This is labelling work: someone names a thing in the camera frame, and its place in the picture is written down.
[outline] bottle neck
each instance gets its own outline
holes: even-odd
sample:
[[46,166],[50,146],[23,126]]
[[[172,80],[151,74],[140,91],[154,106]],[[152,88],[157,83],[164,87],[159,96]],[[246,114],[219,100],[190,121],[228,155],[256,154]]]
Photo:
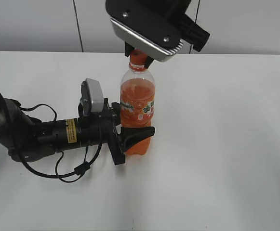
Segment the bottle neck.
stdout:
[[135,72],[145,72],[147,71],[147,68],[145,68],[144,65],[135,65],[133,63],[129,63],[129,67],[132,71],[135,71]]

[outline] white wall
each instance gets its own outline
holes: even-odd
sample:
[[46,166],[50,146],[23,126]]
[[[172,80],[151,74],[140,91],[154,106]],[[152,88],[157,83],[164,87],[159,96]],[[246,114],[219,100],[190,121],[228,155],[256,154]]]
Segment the white wall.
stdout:
[[[75,3],[84,51],[123,52],[105,0]],[[198,23],[211,33],[203,53],[280,54],[280,0],[201,0]],[[0,0],[0,51],[79,52],[77,30],[72,0]]]
[[0,0],[0,51],[81,51],[71,0]]

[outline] orange liquid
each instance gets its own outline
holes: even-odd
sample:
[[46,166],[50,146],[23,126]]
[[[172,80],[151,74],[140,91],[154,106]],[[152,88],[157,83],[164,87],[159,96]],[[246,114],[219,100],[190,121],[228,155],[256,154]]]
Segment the orange liquid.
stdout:
[[[125,128],[143,128],[151,126],[153,113],[145,116],[144,119],[134,119],[135,115],[141,115],[143,108],[147,102],[154,101],[155,85],[146,79],[130,79],[124,82],[120,89],[120,99],[123,102],[128,102],[134,109],[131,111],[121,110],[120,119],[121,125]],[[127,151],[128,155],[144,155],[149,147],[150,138],[145,139]]]

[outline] bottle label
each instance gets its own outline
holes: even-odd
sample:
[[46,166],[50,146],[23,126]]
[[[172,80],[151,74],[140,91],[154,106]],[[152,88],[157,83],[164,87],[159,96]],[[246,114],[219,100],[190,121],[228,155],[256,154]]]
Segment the bottle label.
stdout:
[[120,100],[120,115],[132,122],[145,123],[152,119],[154,115],[154,95],[144,101]]

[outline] black cylinder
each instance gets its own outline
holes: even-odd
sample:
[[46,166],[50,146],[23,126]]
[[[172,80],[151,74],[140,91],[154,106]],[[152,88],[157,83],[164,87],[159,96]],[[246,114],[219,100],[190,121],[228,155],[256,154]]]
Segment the black cylinder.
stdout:
[[[31,129],[34,123],[13,103],[12,100],[5,99],[5,102],[13,124],[17,146],[21,148],[32,139],[33,134]],[[9,127],[2,110],[0,110],[0,143],[8,149],[13,148]]]
[[57,150],[81,147],[76,118],[42,123],[38,125],[36,135],[41,145],[51,145]]

